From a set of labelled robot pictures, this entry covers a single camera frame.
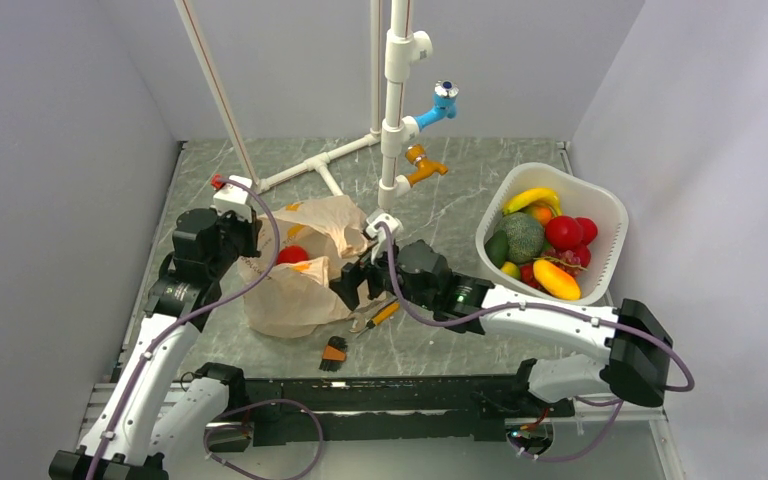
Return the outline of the orange plastic bag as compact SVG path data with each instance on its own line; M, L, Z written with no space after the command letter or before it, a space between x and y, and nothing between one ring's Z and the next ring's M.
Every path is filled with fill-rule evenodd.
M350 310L329 288L341 268L358 259L370 246L363 235L366 214L346 195L309 199L273 212L274 232L265 214L258 238L259 258L238 263L248 285L267 268L272 270L243 295L248 325L254 331L277 338L299 338L317 327L343 320ZM310 260L277 264L279 251L289 245L303 247Z

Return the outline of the bright red fake apple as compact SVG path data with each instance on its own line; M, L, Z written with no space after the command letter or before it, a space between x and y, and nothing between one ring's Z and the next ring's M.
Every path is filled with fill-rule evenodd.
M309 260L309 253L298 245L289 245L282 248L276 257L277 264L297 264Z

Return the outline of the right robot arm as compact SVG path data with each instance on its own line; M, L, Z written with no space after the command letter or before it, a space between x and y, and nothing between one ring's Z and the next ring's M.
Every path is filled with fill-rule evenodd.
M522 362L510 392L513 406L524 415L591 394L656 408L670 389L673 340L640 301L593 307L541 299L458 273L423 241L385 254L371 248L345 264L329 286L351 310L358 308L360 289L366 286L371 299L392 293L404 307L431 312L430 326L524 336L571 351L559 360Z

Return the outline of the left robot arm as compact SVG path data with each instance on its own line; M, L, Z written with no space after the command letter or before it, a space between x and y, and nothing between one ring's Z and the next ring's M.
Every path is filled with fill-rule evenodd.
M257 258L263 223L253 208L184 212L151 285L140 333L111 398L73 451L59 450L52 479L167 479L158 415L178 367L220 304L220 281L241 257Z

